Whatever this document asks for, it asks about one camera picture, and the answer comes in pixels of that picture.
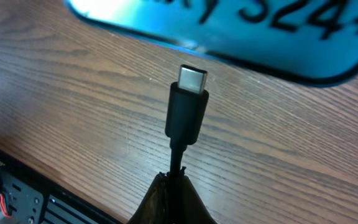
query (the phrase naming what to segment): metal connector tip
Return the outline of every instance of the metal connector tip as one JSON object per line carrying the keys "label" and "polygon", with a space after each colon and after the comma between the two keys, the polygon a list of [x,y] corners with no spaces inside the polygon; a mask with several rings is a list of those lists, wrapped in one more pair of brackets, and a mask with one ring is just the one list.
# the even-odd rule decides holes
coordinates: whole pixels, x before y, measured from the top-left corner
{"label": "metal connector tip", "polygon": [[202,94],[207,75],[207,71],[182,65],[179,72],[178,87],[193,93]]}

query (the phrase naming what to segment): wood grain surface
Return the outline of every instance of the wood grain surface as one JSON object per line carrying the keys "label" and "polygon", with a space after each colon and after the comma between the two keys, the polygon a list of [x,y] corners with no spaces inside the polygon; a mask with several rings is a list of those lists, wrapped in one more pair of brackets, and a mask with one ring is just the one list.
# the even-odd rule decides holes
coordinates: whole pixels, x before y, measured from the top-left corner
{"label": "wood grain surface", "polygon": [[0,0],[0,148],[126,222],[169,167],[168,91],[209,72],[187,175],[219,223],[358,223],[358,77],[307,88]]}

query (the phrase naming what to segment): blue sign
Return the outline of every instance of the blue sign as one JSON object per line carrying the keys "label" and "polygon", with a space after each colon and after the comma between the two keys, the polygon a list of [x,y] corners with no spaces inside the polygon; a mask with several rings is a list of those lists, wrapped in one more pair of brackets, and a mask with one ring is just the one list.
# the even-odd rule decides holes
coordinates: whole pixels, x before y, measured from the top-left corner
{"label": "blue sign", "polygon": [[358,73],[358,0],[67,0],[87,22],[309,85]]}

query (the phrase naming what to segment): black cable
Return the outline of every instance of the black cable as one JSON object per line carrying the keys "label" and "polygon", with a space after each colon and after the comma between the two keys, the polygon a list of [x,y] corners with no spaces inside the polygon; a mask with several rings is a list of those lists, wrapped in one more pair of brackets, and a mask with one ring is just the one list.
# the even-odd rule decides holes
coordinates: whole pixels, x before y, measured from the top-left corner
{"label": "black cable", "polygon": [[179,81],[172,83],[168,102],[165,134],[170,137],[171,162],[168,185],[169,222],[182,224],[183,203],[177,178],[181,173],[181,160],[187,146],[197,141],[203,122],[209,93],[204,90],[207,73],[182,65]]}

